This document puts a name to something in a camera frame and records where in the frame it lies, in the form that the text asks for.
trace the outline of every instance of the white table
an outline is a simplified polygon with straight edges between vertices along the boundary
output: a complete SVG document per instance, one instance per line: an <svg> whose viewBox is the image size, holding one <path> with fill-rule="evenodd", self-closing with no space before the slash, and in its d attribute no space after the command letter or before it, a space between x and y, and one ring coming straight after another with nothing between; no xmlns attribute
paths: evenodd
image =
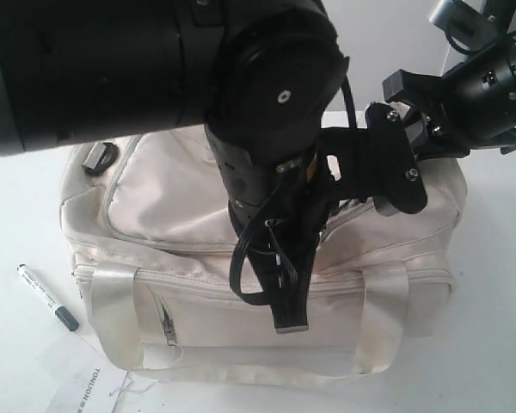
<svg viewBox="0 0 516 413"><path fill-rule="evenodd" d="M35 358L70 334L18 279L17 264L38 269L93 340L58 227L68 155L0 158L0 413L46 411L58 383ZM477 152L463 167L470 198L451 248L459 288L437 335L406 341L387 373L328 392L155 385L124 394L116 411L516 412L516 153Z"/></svg>

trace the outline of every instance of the marker pen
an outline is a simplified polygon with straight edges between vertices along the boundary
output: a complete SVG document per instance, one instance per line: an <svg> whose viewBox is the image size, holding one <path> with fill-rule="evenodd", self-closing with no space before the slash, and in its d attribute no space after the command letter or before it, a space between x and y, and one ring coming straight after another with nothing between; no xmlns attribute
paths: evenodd
<svg viewBox="0 0 516 413"><path fill-rule="evenodd" d="M19 273L29 286L44 300L48 308L53 311L55 316L59 318L61 323L63 323L69 331L76 331L78 329L78 321L25 264L21 264L17 267L17 273Z"/></svg>

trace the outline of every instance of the white bag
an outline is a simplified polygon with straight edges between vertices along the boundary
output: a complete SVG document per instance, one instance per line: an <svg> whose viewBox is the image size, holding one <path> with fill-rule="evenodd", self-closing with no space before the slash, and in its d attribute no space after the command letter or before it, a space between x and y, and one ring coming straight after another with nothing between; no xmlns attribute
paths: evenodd
<svg viewBox="0 0 516 413"><path fill-rule="evenodd" d="M458 163L421 164L428 207L350 204L317 251L307 332L277 335L268 307L229 288L236 243L202 127L114 139L101 177L77 147L61 222L89 319L118 367L159 379L329 385L385 370L403 334L427 336L452 291L446 251L466 198ZM250 267L243 290L260 291Z"/></svg>

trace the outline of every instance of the white surface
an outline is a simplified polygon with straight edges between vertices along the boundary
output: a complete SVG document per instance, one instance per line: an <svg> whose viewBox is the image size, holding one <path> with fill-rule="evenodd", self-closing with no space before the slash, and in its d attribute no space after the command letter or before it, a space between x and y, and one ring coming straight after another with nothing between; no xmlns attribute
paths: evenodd
<svg viewBox="0 0 516 413"><path fill-rule="evenodd" d="M439 0L323 0L351 58L350 82L358 110L384 100L382 82L405 69L439 76L462 59L451 53L445 35L428 21ZM484 0L466 0L481 9ZM343 110L337 96L331 110Z"/></svg>
<svg viewBox="0 0 516 413"><path fill-rule="evenodd" d="M58 389L35 360L70 334L19 279L40 276L91 337L58 227L58 183L68 150L0 158L0 413L43 412ZM516 412L516 153L477 152L451 249L459 289L434 338L407 341L385 374L328 392L163 384L125 393L127 412ZM139 380L132 389L145 388Z"/></svg>

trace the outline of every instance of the bag handle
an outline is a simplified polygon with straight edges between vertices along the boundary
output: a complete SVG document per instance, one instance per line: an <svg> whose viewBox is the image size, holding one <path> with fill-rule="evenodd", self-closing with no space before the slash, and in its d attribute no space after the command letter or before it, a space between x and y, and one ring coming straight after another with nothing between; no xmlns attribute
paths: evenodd
<svg viewBox="0 0 516 413"><path fill-rule="evenodd" d="M156 379L252 385L323 387L381 373L400 348L409 308L409 277L403 262L363 269L365 300L351 374L321 376L290 367L203 365L144 368L144 343L133 300L135 267L102 262L94 272L89 315L108 359L119 368Z"/></svg>

